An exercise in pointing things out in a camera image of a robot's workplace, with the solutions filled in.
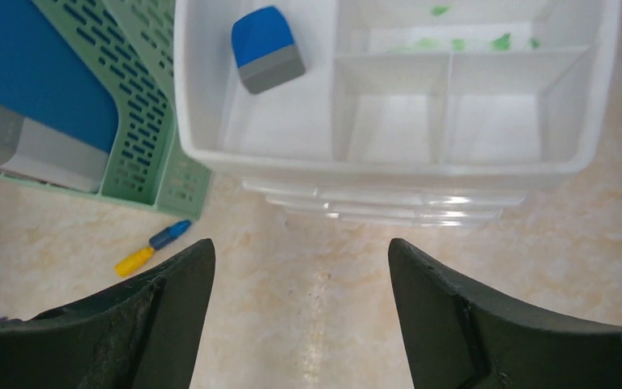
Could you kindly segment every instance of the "white plastic drawer organizer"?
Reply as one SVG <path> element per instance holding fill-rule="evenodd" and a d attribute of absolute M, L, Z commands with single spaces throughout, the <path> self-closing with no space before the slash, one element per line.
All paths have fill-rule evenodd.
<path fill-rule="evenodd" d="M 308 73 L 251 96 L 230 30 L 275 4 Z M 471 225 L 584 169 L 619 0 L 178 0 L 187 155 L 290 212 Z"/>

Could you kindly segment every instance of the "yellow marker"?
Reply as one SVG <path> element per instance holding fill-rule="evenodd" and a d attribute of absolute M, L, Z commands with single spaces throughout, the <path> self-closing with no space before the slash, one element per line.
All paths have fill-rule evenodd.
<path fill-rule="evenodd" d="M 120 277 L 129 276 L 137 271 L 137 269 L 144 266 L 144 263 L 153 257 L 155 252 L 156 250 L 154 250 L 151 246 L 144 247 L 140 251 L 137 251 L 136 253 L 123 259 L 122 262 L 116 265 L 116 273 Z"/>

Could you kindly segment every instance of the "blue object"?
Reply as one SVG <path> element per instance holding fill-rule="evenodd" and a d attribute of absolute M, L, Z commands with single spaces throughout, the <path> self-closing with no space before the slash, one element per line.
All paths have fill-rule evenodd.
<path fill-rule="evenodd" d="M 113 98 L 30 0 L 0 0 L 0 105 L 103 152 L 113 146 Z"/>
<path fill-rule="evenodd" d="M 191 225 L 192 222 L 189 220 L 179 221 L 151 237 L 151 239 L 149 239 L 149 246 L 158 251 L 170 243 L 173 243 L 183 233 L 185 233 Z"/>
<path fill-rule="evenodd" d="M 294 45 L 292 30 L 283 14 L 268 6 L 248 14 L 232 26 L 232 51 L 237 67 Z"/>

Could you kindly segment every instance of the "marker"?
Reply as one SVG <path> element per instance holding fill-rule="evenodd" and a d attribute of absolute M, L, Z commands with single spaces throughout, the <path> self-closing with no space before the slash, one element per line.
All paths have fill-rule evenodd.
<path fill-rule="evenodd" d="M 157 233 L 149 239 L 149 246 L 144 247 L 140 251 L 128 256 L 117 264 L 116 273 L 120 277 L 127 277 L 134 273 L 140 267 L 144 266 L 144 264 L 154 256 L 156 251 L 161 250 L 167 245 L 173 243 L 183 233 L 185 233 L 191 225 L 191 221 L 183 220 L 171 225 L 160 233 Z"/>

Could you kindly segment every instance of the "blue marker cap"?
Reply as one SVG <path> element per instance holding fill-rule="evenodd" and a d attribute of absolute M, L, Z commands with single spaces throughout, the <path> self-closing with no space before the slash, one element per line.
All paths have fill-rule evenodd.
<path fill-rule="evenodd" d="M 189 220 L 179 221 L 151 237 L 151 239 L 149 239 L 149 246 L 158 251 L 170 243 L 173 243 L 183 233 L 185 233 L 191 225 L 192 222 Z"/>
<path fill-rule="evenodd" d="M 173 224 L 168 229 L 168 233 L 171 237 L 178 238 L 183 233 L 187 232 L 187 230 L 192 225 L 192 222 L 189 220 L 178 221 L 176 224 Z"/>

